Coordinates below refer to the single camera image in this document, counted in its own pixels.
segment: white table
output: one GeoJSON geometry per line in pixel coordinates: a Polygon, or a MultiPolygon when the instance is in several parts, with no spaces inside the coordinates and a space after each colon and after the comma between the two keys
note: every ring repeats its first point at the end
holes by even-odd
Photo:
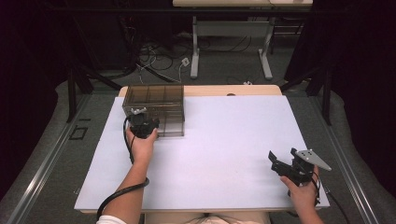
{"type": "MultiPolygon", "coordinates": [[[[174,0],[174,7],[292,7],[309,9],[313,0],[174,0]]],[[[198,36],[252,36],[264,37],[259,49],[262,71],[266,79],[272,79],[267,52],[274,29],[275,18],[268,21],[198,21],[192,17],[192,60],[191,78],[198,78],[198,36]]]]}
{"type": "MultiPolygon", "coordinates": [[[[143,212],[291,210],[268,153],[291,164],[291,148],[306,146],[279,88],[186,86],[185,95],[185,136],[155,142],[143,212]]],[[[115,99],[78,195],[75,209],[81,212],[96,212],[131,166],[122,137],[122,101],[115,99]]],[[[330,206],[323,190],[320,195],[318,208],[330,206]]]]}

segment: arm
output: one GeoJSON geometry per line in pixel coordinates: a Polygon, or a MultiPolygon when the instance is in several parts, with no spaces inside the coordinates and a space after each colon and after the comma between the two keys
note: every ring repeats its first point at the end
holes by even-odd
{"type": "MultiPolygon", "coordinates": [[[[117,190],[145,182],[152,156],[153,144],[157,138],[157,129],[154,129],[147,139],[134,137],[134,134],[129,128],[126,134],[130,145],[133,141],[132,153],[134,154],[134,165],[131,167],[117,190]]],[[[118,217],[128,224],[138,223],[143,202],[143,190],[144,189],[134,190],[112,200],[106,206],[103,215],[118,217]]]]}
{"type": "MultiPolygon", "coordinates": [[[[315,166],[314,172],[318,174],[318,167],[315,166]]],[[[315,182],[318,182],[318,177],[313,175],[315,182]]],[[[317,197],[317,190],[314,183],[309,182],[305,185],[297,187],[291,180],[285,176],[281,176],[280,180],[289,188],[290,197],[293,201],[294,208],[303,224],[321,224],[323,221],[319,217],[315,209],[315,199],[317,197]]]]}

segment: beige pants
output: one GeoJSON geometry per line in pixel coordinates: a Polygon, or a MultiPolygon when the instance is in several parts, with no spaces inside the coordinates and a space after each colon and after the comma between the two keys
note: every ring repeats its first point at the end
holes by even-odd
{"type": "Polygon", "coordinates": [[[148,213],[145,224],[270,224],[266,212],[148,213]]]}

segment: white sleeve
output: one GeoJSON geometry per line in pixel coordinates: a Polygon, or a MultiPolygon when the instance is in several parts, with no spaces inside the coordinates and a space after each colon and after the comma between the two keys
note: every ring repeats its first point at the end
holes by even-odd
{"type": "Polygon", "coordinates": [[[126,222],[113,216],[100,216],[96,224],[126,224],[126,222]]]}

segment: clear plastic box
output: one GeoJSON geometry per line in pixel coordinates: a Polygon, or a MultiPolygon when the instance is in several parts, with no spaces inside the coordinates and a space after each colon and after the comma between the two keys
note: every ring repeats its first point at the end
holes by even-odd
{"type": "Polygon", "coordinates": [[[159,119],[160,137],[184,136],[184,86],[150,84],[128,87],[122,108],[125,116],[146,108],[147,118],[159,119]]]}

